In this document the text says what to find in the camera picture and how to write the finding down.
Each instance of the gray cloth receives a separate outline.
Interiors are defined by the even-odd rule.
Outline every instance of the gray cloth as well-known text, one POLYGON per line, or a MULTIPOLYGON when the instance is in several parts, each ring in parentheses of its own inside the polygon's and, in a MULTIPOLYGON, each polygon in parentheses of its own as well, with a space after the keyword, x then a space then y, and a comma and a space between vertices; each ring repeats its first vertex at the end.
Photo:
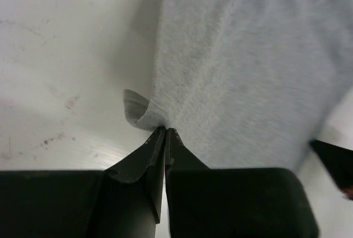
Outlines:
POLYGON ((152 97, 126 90, 128 121, 176 128, 210 167, 295 169, 353 84, 352 4, 163 0, 152 97))

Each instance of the white table surface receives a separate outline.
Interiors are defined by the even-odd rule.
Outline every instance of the white table surface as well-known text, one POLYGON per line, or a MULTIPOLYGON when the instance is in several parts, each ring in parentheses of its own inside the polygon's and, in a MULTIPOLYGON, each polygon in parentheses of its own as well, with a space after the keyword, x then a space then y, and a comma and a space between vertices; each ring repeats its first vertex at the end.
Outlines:
MULTIPOLYGON (((106 169, 149 133, 122 91, 149 97, 161 0, 0 0, 0 169, 106 169)), ((324 140, 353 149, 353 95, 324 140)), ((322 237, 353 235, 353 202, 311 154, 300 174, 322 237)), ((157 238, 168 237, 167 205, 157 238)))

